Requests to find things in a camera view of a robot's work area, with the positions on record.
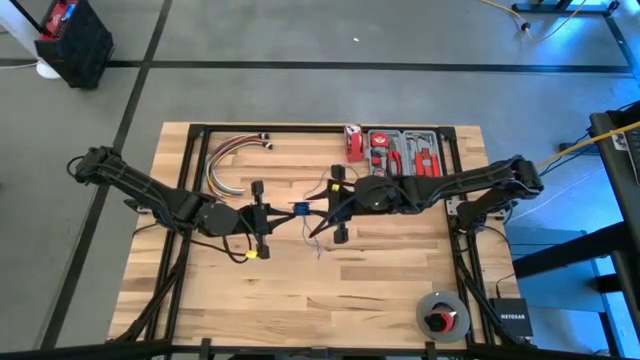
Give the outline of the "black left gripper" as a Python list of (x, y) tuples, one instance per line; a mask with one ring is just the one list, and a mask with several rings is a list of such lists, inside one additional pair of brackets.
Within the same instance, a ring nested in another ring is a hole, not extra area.
[[(266, 243), (268, 230), (272, 233), (278, 226), (293, 220), (296, 214), (291, 211), (280, 210), (271, 205), (265, 207), (262, 195), (264, 193), (264, 183), (262, 180), (251, 183), (251, 194), (254, 202), (242, 209), (242, 216), (246, 220), (246, 228), (253, 234), (257, 243), (257, 255), (260, 259), (270, 258), (270, 248)], [(267, 221), (269, 217), (281, 217)]]

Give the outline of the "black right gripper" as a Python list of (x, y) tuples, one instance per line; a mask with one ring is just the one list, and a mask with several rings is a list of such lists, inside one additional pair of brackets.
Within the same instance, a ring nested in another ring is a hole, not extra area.
[(350, 205), (353, 202), (353, 192), (348, 190), (346, 185), (348, 185), (346, 168), (343, 165), (332, 165), (329, 190), (325, 189), (318, 194), (305, 198), (306, 201), (329, 198), (329, 212), (311, 231), (311, 237), (315, 237), (334, 226), (333, 242), (335, 244), (345, 244), (349, 240), (346, 222), (350, 220)]

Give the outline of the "red tape measure box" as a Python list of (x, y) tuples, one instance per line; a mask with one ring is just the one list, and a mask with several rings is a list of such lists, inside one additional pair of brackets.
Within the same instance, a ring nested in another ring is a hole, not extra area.
[(346, 158), (348, 162), (364, 160), (364, 138), (360, 125), (351, 124), (344, 126)]

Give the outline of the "grey plastic tool case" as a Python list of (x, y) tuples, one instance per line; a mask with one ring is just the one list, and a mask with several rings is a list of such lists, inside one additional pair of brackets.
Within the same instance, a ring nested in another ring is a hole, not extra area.
[[(370, 135), (374, 132), (384, 132), (389, 137), (389, 146), (371, 147)], [(400, 176), (417, 176), (414, 168), (414, 154), (422, 148), (429, 148), (432, 154), (439, 158), (440, 173), (444, 174), (442, 168), (442, 156), (440, 151), (440, 137), (435, 130), (372, 130), (367, 134), (368, 149), (365, 158), (369, 161), (369, 172), (371, 175), (388, 176), (386, 172), (386, 154), (388, 150), (396, 150), (401, 154), (403, 171)]]

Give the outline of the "grey spool with red core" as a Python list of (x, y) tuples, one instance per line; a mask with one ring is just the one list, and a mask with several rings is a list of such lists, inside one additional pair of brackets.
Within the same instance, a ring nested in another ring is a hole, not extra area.
[(471, 328), (467, 306), (448, 291), (423, 296), (416, 305), (416, 321), (423, 334), (443, 343), (463, 340)]

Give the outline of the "black fabric crate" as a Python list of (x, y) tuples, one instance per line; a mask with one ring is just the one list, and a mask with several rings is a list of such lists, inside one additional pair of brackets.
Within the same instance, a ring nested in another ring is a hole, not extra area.
[(88, 0), (79, 0), (77, 27), (62, 40), (35, 40), (37, 55), (70, 88), (95, 89), (114, 51), (112, 33)]

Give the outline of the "white round base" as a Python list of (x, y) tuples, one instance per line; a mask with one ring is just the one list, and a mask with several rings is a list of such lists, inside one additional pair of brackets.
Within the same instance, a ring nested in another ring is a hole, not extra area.
[(57, 80), (60, 79), (61, 76), (46, 62), (39, 60), (36, 64), (37, 73), (48, 80)]

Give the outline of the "black desk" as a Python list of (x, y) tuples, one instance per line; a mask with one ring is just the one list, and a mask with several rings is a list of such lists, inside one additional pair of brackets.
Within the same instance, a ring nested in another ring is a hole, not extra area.
[(640, 100), (594, 113), (590, 121), (593, 136), (587, 142), (599, 148), (623, 220), (515, 260), (515, 276), (524, 279), (609, 256), (615, 272), (595, 277), (590, 285), (601, 294), (623, 294), (640, 343)]

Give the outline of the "red battery box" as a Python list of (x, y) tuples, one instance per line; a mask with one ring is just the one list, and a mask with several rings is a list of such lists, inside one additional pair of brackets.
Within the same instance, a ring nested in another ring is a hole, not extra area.
[(45, 32), (39, 35), (38, 41), (62, 40), (72, 33), (77, 27), (79, 10), (79, 0), (52, 0), (41, 21)]

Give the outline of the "black floor stand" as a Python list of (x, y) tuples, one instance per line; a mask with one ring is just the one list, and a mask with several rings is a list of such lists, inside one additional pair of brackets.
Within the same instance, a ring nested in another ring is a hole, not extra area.
[(511, 9), (518, 13), (579, 14), (609, 16), (621, 4), (620, 0), (527, 0), (514, 3)]

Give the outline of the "black aluminium rig frame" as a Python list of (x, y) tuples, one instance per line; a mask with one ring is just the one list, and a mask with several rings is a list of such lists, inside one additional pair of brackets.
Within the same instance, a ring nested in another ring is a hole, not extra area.
[[(264, 199), (274, 208), (290, 211), (294, 201), (321, 191), (314, 189), (322, 173), (345, 160), (343, 126), (249, 124), (240, 129), (213, 130), (200, 151), (203, 135), (191, 125), (164, 123), (152, 162), (146, 169), (169, 186), (194, 188), (197, 161), (218, 144), (241, 133), (271, 133), (274, 149), (249, 146), (227, 155), (215, 170), (229, 186), (249, 188), (264, 181)], [(189, 135), (193, 152), (187, 155), (186, 177), (180, 170)], [(425, 350), (429, 341), (416, 322), (416, 305), (433, 291), (457, 292), (446, 210), (440, 202), (417, 216), (354, 217), (350, 240), (333, 244), (333, 229), (318, 235), (324, 247), (317, 253), (301, 234), (302, 219), (279, 226), (267, 238), (268, 260), (242, 265), (226, 255), (195, 245), (189, 250), (186, 276), (173, 332), (166, 330), (170, 292), (160, 308), (155, 338), (173, 335), (176, 345), (302, 347), (372, 350)], [(166, 231), (155, 227), (134, 238), (111, 320), (108, 336), (123, 334), (152, 297)]]

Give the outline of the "black Netgear network switch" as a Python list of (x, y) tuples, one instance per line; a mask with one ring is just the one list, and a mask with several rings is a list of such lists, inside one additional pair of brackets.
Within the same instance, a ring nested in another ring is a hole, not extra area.
[(509, 333), (517, 338), (533, 336), (528, 305), (522, 298), (492, 298), (494, 310)]

